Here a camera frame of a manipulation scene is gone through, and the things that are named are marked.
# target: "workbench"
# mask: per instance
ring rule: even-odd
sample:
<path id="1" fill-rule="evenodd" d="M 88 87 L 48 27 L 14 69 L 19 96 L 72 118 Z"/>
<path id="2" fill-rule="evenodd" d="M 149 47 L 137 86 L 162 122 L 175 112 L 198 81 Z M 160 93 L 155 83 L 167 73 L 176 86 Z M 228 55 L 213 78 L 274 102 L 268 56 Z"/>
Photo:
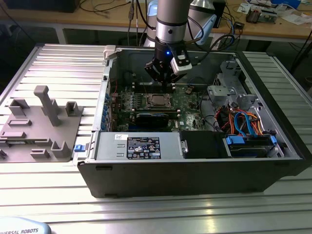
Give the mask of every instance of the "workbench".
<path id="1" fill-rule="evenodd" d="M 35 47 L 0 96 L 0 124 L 8 119 L 12 98 L 40 106 L 33 89 L 47 85 L 50 98 L 58 105 L 76 101 L 84 107 L 76 144 L 89 142 L 104 71 L 104 48 Z M 312 151 L 311 112 L 305 108 L 311 98 L 288 92 L 292 85 L 300 90 L 300 85 L 274 58 L 265 53 L 245 54 Z M 312 232 L 311 210 L 311 167 L 296 177 L 282 178 L 263 193 L 99 199 L 91 196 L 72 161 L 0 163 L 0 217 L 46 222 L 53 234 L 303 234 Z"/>
<path id="2" fill-rule="evenodd" d="M 252 40 L 266 40 L 266 41 L 282 41 L 282 42 L 304 42 L 311 31 L 311 24 L 295 25 L 278 18 L 276 23 L 247 23 L 245 14 L 238 13 L 236 10 L 243 0 L 229 0 L 228 7 L 231 14 L 236 21 L 245 24 L 242 39 Z M 94 0 L 95 4 L 103 3 L 102 0 Z M 102 9 L 117 6 L 125 3 L 124 0 L 116 0 L 115 2 L 104 5 Z M 90 0 L 83 4 L 86 9 L 92 10 Z M 31 11 L 31 10 L 11 10 L 7 9 L 7 13 L 13 17 L 21 26 L 33 27 L 49 27 L 54 28 L 58 36 L 60 44 L 66 44 L 67 39 L 64 29 L 88 29 L 100 31 L 123 31 L 126 32 L 129 25 L 128 13 L 130 5 L 121 6 L 112 9 L 107 15 L 108 17 L 99 16 L 93 12 L 86 12 L 78 8 L 74 13 L 61 13 L 49 11 Z M 145 4 L 141 4 L 143 14 L 145 15 Z M 300 5 L 299 10 L 312 10 L 312 6 Z M 14 24 L 4 13 L 0 10 L 0 24 L 10 25 Z M 138 31 L 143 32 L 145 24 L 138 16 Z M 130 32 L 136 31 L 136 21 L 132 21 Z M 213 41 L 221 35 L 229 32 L 229 28 L 225 20 L 221 21 L 219 28 L 212 29 L 210 37 Z"/>

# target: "wooden table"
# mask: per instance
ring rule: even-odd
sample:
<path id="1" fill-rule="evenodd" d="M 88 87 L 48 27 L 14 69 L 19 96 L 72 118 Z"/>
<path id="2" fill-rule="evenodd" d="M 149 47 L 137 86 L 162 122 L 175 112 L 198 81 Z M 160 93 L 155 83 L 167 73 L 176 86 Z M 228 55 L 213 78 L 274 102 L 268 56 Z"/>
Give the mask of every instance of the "wooden table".
<path id="1" fill-rule="evenodd" d="M 236 10 L 242 0 L 228 1 L 231 14 L 236 21 L 245 24 L 242 39 L 255 39 L 267 41 L 285 41 L 285 42 L 304 42 L 309 35 L 310 24 L 295 25 L 281 18 L 277 19 L 276 23 L 247 23 L 245 14 L 238 13 Z M 103 3 L 103 0 L 94 0 L 95 4 Z M 124 0 L 116 0 L 114 3 L 103 5 L 101 9 L 110 8 L 116 5 L 125 3 Z M 83 7 L 92 10 L 91 1 L 87 0 Z M 108 11 L 108 17 L 99 16 L 93 12 L 86 12 L 82 9 L 77 9 L 74 13 L 61 13 L 49 11 L 32 11 L 32 10 L 10 10 L 8 14 L 13 17 L 21 25 L 52 27 L 55 29 L 59 42 L 66 44 L 66 36 L 63 29 L 89 29 L 102 31 L 127 31 L 128 29 L 128 12 L 130 5 L 121 6 Z M 145 4 L 141 4 L 143 14 L 145 15 Z M 299 6 L 300 10 L 312 10 L 312 6 Z M 0 9 L 0 24 L 13 24 L 12 21 Z M 132 21 L 131 32 L 136 30 L 136 21 Z M 138 16 L 139 32 L 145 28 L 144 22 L 140 15 Z M 229 28 L 225 20 L 221 21 L 219 28 L 214 28 L 211 37 L 219 38 L 221 35 L 228 33 Z"/>

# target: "table leg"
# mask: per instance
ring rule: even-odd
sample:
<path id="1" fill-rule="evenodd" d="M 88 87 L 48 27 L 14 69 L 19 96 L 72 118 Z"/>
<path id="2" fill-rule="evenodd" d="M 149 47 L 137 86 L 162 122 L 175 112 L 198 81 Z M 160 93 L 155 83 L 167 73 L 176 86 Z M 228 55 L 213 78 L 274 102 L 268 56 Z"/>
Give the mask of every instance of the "table leg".
<path id="1" fill-rule="evenodd" d="M 57 33 L 59 44 L 67 44 L 67 39 L 66 39 L 66 36 L 64 34 L 63 27 L 61 25 L 56 24 L 54 29 Z"/>

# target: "power connector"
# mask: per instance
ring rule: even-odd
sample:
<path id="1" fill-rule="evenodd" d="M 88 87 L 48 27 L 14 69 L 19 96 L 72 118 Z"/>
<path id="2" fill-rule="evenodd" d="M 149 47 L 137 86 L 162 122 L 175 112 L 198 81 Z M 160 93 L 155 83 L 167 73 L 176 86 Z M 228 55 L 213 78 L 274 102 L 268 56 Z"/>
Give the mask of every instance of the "power connector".
<path id="1" fill-rule="evenodd" d="M 128 16 L 129 21 L 133 20 L 134 15 L 135 15 L 135 7 L 133 3 L 131 3 L 130 9 L 129 9 L 129 16 Z"/>
<path id="2" fill-rule="evenodd" d="M 243 30 L 244 26 L 245 26 L 244 23 L 241 23 L 241 22 L 238 22 L 238 21 L 235 22 L 234 25 L 233 25 L 234 29 L 240 29 L 240 30 Z"/>

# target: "desk clutter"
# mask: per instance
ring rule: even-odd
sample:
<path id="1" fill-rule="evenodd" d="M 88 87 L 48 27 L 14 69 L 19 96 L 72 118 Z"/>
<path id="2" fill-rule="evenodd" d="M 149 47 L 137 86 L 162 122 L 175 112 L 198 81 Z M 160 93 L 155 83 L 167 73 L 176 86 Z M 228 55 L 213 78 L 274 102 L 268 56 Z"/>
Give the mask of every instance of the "desk clutter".
<path id="1" fill-rule="evenodd" d="M 275 23 L 278 17 L 296 25 L 312 23 L 310 11 L 297 10 L 299 0 L 249 0 L 241 3 L 237 12 L 246 14 L 246 22 Z"/>

